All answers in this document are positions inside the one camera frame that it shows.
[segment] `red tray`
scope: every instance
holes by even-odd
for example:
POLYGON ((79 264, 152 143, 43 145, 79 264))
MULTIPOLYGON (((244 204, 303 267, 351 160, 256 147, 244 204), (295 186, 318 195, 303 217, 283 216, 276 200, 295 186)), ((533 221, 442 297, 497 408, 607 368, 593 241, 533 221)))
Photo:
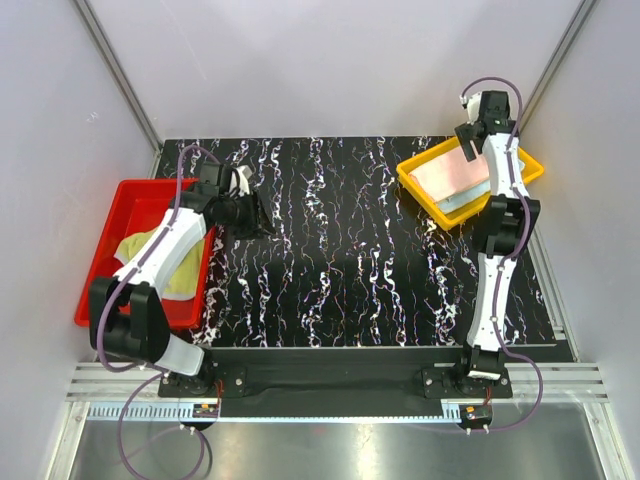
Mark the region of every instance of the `red tray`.
MULTIPOLYGON (((183 180, 183 189, 194 182, 195 179, 183 180)), ((148 232, 156 228, 162 221, 164 212, 169 207, 169 201, 175 196, 175 193, 175 180, 124 180, 120 182, 76 310, 74 321, 77 325, 89 326, 89 285, 93 279, 110 277, 122 267, 122 264, 113 258, 120 241, 134 233, 148 232)), ((204 308, 204 287, 209 265, 209 253, 214 235, 212 229, 204 240, 204 254, 200 265, 196 296, 184 302, 162 300, 162 306, 172 330, 200 326, 204 308)))

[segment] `metal floor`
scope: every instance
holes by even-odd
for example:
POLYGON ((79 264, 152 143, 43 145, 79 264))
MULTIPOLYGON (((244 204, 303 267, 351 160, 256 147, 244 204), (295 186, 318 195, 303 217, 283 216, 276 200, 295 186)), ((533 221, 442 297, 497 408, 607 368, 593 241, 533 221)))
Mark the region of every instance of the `metal floor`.
MULTIPOLYGON (((516 420, 530 405, 496 405, 495 425, 516 420)), ((126 422, 126 451, 143 445, 167 423, 126 422)), ((586 416, 579 404, 543 404, 522 428, 508 433, 438 434, 452 425, 232 424, 205 431, 213 450, 195 478, 216 480, 325 479, 604 479, 586 416)), ((73 472, 77 480, 130 478, 115 464, 116 423, 88 421, 73 472)), ((184 476, 198 441, 175 432, 132 459, 154 480, 184 476)))

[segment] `light blue cloth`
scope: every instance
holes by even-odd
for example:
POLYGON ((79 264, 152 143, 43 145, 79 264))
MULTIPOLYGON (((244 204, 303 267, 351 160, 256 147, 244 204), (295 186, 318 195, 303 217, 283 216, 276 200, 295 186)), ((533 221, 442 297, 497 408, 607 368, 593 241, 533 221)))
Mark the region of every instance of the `light blue cloth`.
MULTIPOLYGON (((524 162, 520 162, 520 172, 524 169, 524 162)), ((484 182, 479 183, 475 187, 471 187, 464 192, 451 195, 449 198, 439 201, 436 205, 442 211, 442 213, 451 213, 461 207, 464 207, 467 203, 473 202, 476 198, 481 197, 485 193, 491 190, 491 183, 487 178, 484 182)))

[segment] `plastic bin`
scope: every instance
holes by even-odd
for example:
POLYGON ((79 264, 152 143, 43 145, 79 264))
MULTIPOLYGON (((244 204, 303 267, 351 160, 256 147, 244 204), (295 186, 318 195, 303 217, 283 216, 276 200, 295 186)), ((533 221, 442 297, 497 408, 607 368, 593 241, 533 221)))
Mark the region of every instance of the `plastic bin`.
MULTIPOLYGON (((414 182, 409 173, 414 169, 426 163, 434 158, 442 155, 443 153, 453 150, 460 146, 460 141, 457 137, 450 138, 429 150, 416 155, 409 160, 405 160, 398 165, 396 171, 398 172, 398 179, 404 188, 409 190, 411 195, 418 201, 418 203, 424 208, 429 215, 435 220, 435 222, 444 230, 449 230, 456 225, 463 223, 469 217, 474 216, 484 208, 489 200, 489 192, 485 193, 474 201, 467 203, 463 207, 454 210, 451 213, 444 213, 438 208, 435 202, 433 202, 422 189, 414 182)), ((525 152, 522 148, 518 149, 518 155, 520 160, 524 162, 524 170, 522 171, 522 180, 526 184, 535 180, 544 173, 544 167, 538 163, 531 155, 525 152)))
MULTIPOLYGON (((184 179, 183 189, 195 182, 184 179)), ((111 210, 96 248, 89 275, 82 291, 74 321, 82 327, 89 326, 89 286, 96 277, 110 277, 122 264, 113 255, 122 239, 138 232, 156 228, 175 196, 175 180, 124 180, 120 182, 111 204, 111 210)), ((209 255, 215 232, 205 237, 204 253, 200 265, 196 296, 187 301, 162 300, 172 330, 196 328, 200 325, 204 308, 204 288, 209 265, 209 255)))

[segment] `pink cloth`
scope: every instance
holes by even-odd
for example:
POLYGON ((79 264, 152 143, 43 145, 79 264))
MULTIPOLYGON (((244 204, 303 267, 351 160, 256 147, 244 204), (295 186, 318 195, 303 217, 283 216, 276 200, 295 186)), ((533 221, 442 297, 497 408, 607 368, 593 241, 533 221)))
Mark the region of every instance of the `pink cloth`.
POLYGON ((431 200, 438 203, 487 180, 489 168, 483 155, 467 162, 462 148, 457 147, 423 163, 409 176, 431 200))

